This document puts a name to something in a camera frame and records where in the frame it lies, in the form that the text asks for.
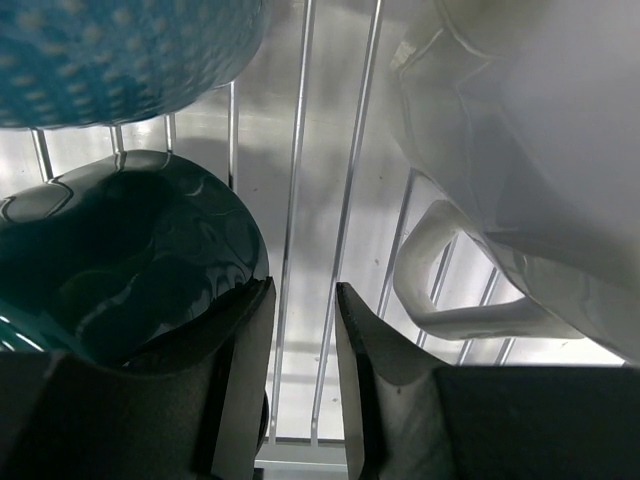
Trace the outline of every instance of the raised dot pattern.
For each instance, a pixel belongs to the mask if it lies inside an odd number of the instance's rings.
[[[23,0],[0,15],[0,128],[115,125],[232,81],[271,0]]]

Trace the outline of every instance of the dark green bowl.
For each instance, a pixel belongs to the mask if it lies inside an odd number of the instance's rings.
[[[131,151],[0,204],[0,341],[125,363],[269,273],[247,208],[176,155]]]

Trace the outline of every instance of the wire rack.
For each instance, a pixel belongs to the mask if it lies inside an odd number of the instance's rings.
[[[302,34],[300,45],[300,61],[298,72],[298,91],[295,106],[293,137],[291,146],[290,183],[288,193],[288,205],[286,215],[286,227],[284,235],[284,251],[282,257],[281,277],[278,291],[277,307],[277,330],[275,332],[275,353],[273,355],[273,383],[270,392],[271,415],[269,422],[269,440],[263,448],[258,465],[265,467],[276,467],[284,469],[299,470],[321,470],[329,472],[346,472],[346,461],[344,450],[339,444],[327,444],[319,440],[319,421],[321,414],[321,401],[325,387],[327,373],[327,363],[330,354],[330,344],[332,338],[334,322],[334,300],[335,283],[341,278],[344,262],[347,233],[350,223],[350,215],[353,202],[354,179],[358,171],[358,164],[361,157],[363,138],[365,136],[365,125],[372,92],[372,79],[375,67],[375,60],[380,40],[380,32],[383,20],[383,0],[375,0],[371,11],[368,38],[365,48],[362,76],[356,104],[355,122],[353,124],[353,134],[351,148],[346,163],[346,180],[343,189],[342,204],[338,222],[337,238],[335,243],[335,253],[331,268],[330,280],[327,284],[327,303],[322,328],[322,340],[320,343],[317,372],[315,376],[315,387],[313,396],[313,407],[311,409],[310,436],[307,439],[296,439],[296,441],[283,440],[278,437],[278,422],[281,412],[281,387],[283,380],[283,358],[285,354],[285,333],[287,331],[287,316],[289,312],[289,293],[291,287],[292,265],[293,265],[293,245],[295,224],[297,221],[298,196],[300,186],[300,172],[303,158],[303,144],[305,137],[305,121],[307,117],[307,100],[309,98],[310,63],[312,55],[314,26],[316,17],[316,0],[305,0],[302,13]],[[228,93],[228,138],[227,138],[227,172],[228,185],[234,191],[238,191],[238,138],[239,138],[239,102],[236,82],[232,82],[227,87]],[[125,151],[126,145],[123,139],[122,127],[105,127],[109,129],[111,147],[114,154]],[[173,152],[176,145],[176,117],[175,114],[164,117],[164,136],[166,150]],[[54,177],[52,162],[47,145],[46,133],[41,130],[31,131],[31,136],[35,146],[39,171],[43,181],[49,181]],[[406,180],[406,187],[399,209],[397,226],[393,236],[391,251],[387,260],[386,270],[382,290],[377,305],[378,316],[384,318],[389,304],[391,294],[392,274],[395,259],[402,240],[406,234],[407,221],[409,217],[409,206],[416,186],[419,174],[410,170]],[[447,278],[451,259],[456,250],[457,240],[452,241],[444,250],[441,261],[434,275],[431,298],[435,304],[438,303],[444,281]],[[496,285],[500,280],[500,273],[493,268],[488,281],[484,287],[481,304],[491,302]],[[427,336],[420,332],[416,343],[420,347],[425,346]],[[502,343],[498,355],[494,362],[496,365],[503,365],[507,362],[514,347],[514,339],[506,339]],[[457,363],[463,364],[468,361],[469,352],[473,346],[473,341],[464,342],[458,356]]]

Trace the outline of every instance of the white surface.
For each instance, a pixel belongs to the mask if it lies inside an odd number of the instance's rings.
[[[297,95],[302,2],[277,2],[272,29],[238,80],[240,102],[239,195],[263,231],[276,285],[284,242],[293,113]],[[408,164],[388,132],[388,65],[418,0],[387,2],[355,200],[341,280],[377,306],[393,241]],[[300,181],[286,353],[278,436],[308,438],[322,323],[329,294],[342,188],[373,2],[318,2],[309,111]],[[177,114],[175,152],[226,178],[227,91],[206,95]],[[162,119],[123,128],[126,149],[165,148]],[[107,128],[48,132],[54,173],[111,154]],[[0,132],[0,194],[35,185],[40,174],[28,132]],[[407,232],[437,193],[418,182]],[[441,307],[477,304],[490,264],[468,239],[452,260]],[[513,296],[499,286],[496,299]],[[392,294],[387,321],[411,339],[418,335]],[[478,342],[473,362],[491,363],[501,341]],[[428,338],[426,349],[454,362],[460,342]],[[616,364],[617,357],[589,341],[518,341],[511,363]],[[321,438],[342,438],[335,351],[329,359],[320,418]]]

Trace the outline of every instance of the mug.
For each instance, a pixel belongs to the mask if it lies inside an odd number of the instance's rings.
[[[408,238],[394,284],[427,332],[582,334],[640,361],[639,15],[633,0],[430,0],[416,16],[391,125],[447,202]],[[454,230],[525,298],[433,313],[415,282]]]
[[[269,274],[253,217],[189,160],[137,150],[0,202],[0,345],[122,365]]]
[[[116,125],[231,82],[271,0],[21,0],[0,5],[0,128]]]

